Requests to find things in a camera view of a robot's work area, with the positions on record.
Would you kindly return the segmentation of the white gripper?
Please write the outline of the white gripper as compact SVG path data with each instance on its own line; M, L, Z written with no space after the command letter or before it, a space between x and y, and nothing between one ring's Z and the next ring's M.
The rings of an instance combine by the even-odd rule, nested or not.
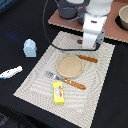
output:
M92 49L98 35L107 20L106 16L95 17L89 14L84 16L83 24L83 42L82 47L86 49Z

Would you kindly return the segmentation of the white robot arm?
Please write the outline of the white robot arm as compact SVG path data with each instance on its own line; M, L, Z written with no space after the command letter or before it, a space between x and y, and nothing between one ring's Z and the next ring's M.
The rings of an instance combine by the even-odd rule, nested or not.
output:
M113 0L66 0L75 6L84 6L82 47L92 49L107 20Z

